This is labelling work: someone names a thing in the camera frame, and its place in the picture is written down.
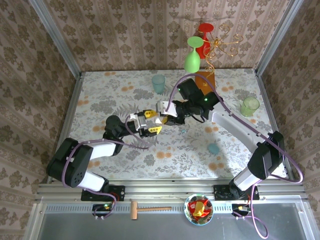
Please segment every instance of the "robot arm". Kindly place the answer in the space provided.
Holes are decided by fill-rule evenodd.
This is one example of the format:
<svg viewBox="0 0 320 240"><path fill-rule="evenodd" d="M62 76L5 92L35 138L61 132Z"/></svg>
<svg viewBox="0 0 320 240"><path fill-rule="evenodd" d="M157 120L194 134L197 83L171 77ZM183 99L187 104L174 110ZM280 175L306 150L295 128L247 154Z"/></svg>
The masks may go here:
<svg viewBox="0 0 320 240"><path fill-rule="evenodd" d="M162 126L146 128L146 119L152 118L155 115L157 115L157 113L153 110L144 110L142 112L130 114L129 121L127 122L128 129L134 134L139 134L141 138L153 137L159 134ZM122 138L131 133L127 130L125 123L121 122L118 116L109 116L105 124L105 132L101 141L88 141L85 144L80 145L75 151L64 175L66 185L72 188L80 187L83 189L90 189L95 192L109 192L109 181L102 176L88 171L89 162L92 159L100 157L116 156L123 147L122 144L119 144L123 143ZM116 141L116 143L103 140L112 140ZM78 145L79 143L75 139L66 138L48 164L46 169L47 174L62 181L67 158L70 156L72 150Z"/></svg>
<svg viewBox="0 0 320 240"><path fill-rule="evenodd" d="M204 95L191 78L178 85L178 90L187 101L173 101L168 111L168 102L157 104L157 112L165 116L164 124L185 124L186 117L198 115L225 128L252 153L247 167L229 183L229 191L235 199L239 199L253 184L265 180L283 162L282 154L261 137L261 134L269 136L269 140L284 149L284 138L278 131L268 133L241 115L233 111L228 113L214 92ZM233 115L255 128L259 135L242 125Z"/></svg>

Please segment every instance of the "cup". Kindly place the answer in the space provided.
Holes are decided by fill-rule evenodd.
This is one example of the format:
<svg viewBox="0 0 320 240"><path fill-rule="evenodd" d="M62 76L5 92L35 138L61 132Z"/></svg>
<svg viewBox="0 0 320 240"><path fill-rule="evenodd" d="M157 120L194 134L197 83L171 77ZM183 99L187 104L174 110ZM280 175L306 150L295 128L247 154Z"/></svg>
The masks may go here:
<svg viewBox="0 0 320 240"><path fill-rule="evenodd" d="M201 47L204 44L204 41L201 37L191 36L188 38L187 43L193 48L193 50L189 52L184 60L184 70L189 73L196 73L199 71L201 63L201 59L196 48Z"/></svg>
<svg viewBox="0 0 320 240"><path fill-rule="evenodd" d="M165 90L166 78L161 74L152 77L153 89L157 94L162 94Z"/></svg>
<svg viewBox="0 0 320 240"><path fill-rule="evenodd" d="M240 113L245 117L251 117L259 107L260 103L258 99L249 96L243 101Z"/></svg>

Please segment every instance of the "green glass cup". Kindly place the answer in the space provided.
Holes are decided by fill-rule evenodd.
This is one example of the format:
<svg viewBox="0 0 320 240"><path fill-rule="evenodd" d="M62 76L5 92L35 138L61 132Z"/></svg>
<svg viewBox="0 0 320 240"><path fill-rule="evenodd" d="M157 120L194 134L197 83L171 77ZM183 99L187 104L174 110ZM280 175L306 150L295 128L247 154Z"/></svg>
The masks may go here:
<svg viewBox="0 0 320 240"><path fill-rule="evenodd" d="M260 107L260 102L255 97L247 97L241 106L240 113L245 117L251 117Z"/></svg>
<svg viewBox="0 0 320 240"><path fill-rule="evenodd" d="M192 36L188 38L187 43L193 48L193 50L189 52L184 60L184 70L189 73L196 73L199 71L201 63L201 59L196 48L201 47L204 44L204 41L201 37Z"/></svg>

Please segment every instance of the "green wine glass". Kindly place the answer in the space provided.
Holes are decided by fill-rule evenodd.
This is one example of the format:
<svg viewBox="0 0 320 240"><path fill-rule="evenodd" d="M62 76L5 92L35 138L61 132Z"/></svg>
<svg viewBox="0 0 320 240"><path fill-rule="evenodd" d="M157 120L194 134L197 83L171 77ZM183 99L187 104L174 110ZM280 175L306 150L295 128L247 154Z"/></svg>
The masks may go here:
<svg viewBox="0 0 320 240"><path fill-rule="evenodd" d="M184 70L189 73L196 73L200 69L200 56L196 51L196 48L200 48L204 41L201 37L192 36L188 38L188 45L193 48L191 52L186 56L184 60Z"/></svg>

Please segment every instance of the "yellow object in bowl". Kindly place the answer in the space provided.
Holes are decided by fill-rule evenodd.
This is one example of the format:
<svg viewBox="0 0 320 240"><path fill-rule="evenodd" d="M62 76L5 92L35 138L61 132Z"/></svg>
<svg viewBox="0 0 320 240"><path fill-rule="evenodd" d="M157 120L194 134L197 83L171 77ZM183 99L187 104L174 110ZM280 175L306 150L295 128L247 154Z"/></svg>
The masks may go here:
<svg viewBox="0 0 320 240"><path fill-rule="evenodd" d="M204 213L205 210L205 205L201 201L197 201L195 204L195 210L194 213L192 214L195 217L201 217L202 214Z"/></svg>

